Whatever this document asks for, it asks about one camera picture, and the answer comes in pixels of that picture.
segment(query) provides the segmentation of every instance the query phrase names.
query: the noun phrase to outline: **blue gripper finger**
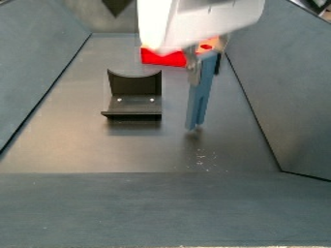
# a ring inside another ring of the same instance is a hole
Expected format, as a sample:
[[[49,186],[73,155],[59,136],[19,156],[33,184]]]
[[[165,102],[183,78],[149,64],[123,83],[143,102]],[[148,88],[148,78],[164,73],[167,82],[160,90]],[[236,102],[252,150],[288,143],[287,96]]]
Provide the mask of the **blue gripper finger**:
[[[216,51],[208,51],[198,56],[198,59],[202,61],[202,75],[198,86],[191,85],[188,91],[185,111],[185,128],[188,130],[192,130],[196,125],[202,125],[204,122],[218,54]]]

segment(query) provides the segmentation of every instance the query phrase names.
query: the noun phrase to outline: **black object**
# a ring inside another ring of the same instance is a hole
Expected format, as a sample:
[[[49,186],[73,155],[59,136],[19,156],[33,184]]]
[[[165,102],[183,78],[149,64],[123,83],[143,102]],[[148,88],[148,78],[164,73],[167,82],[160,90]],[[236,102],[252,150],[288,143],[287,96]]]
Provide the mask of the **black object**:
[[[109,9],[112,15],[117,17],[121,12],[125,10],[132,0],[103,0],[107,8]]]
[[[107,70],[111,100],[101,115],[123,120],[159,120],[161,117],[161,71],[143,77],[125,77]]]
[[[223,55],[219,53],[218,54],[218,59],[216,59],[216,65],[215,65],[214,75],[218,75],[220,73],[222,58],[223,58]]]

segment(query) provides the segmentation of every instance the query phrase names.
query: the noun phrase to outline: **metal surface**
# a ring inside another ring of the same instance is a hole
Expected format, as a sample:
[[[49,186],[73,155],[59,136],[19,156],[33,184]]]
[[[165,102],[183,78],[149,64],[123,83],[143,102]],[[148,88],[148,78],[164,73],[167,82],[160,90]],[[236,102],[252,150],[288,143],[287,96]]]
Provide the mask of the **metal surface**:
[[[331,28],[288,1],[232,35],[227,54],[284,171],[331,179]]]
[[[330,247],[330,194],[283,173],[3,174],[0,245]]]
[[[1,6],[0,150],[88,37],[60,1]]]
[[[143,65],[133,35],[93,36],[1,154],[0,172],[278,171],[228,62],[215,77],[203,129],[185,130],[187,71]],[[163,72],[163,120],[111,123],[107,69]]]
[[[75,16],[93,33],[137,33],[137,2],[129,4],[117,17],[107,9],[103,0],[63,0]]]

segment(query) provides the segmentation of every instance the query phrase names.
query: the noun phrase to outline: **white housing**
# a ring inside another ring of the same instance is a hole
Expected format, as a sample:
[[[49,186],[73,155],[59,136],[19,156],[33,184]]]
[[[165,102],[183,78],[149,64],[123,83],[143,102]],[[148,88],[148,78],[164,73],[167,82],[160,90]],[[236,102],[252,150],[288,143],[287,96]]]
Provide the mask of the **white housing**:
[[[254,24],[266,0],[139,0],[143,45],[159,53]]]

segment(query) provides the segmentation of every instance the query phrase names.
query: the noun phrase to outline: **black holder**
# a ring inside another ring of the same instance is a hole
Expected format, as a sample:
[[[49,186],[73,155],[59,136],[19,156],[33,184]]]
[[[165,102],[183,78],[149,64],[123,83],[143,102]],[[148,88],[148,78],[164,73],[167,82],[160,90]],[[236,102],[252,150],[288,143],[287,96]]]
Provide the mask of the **black holder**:
[[[107,70],[111,99],[109,119],[160,120],[161,118],[161,71],[143,77],[125,77]]]

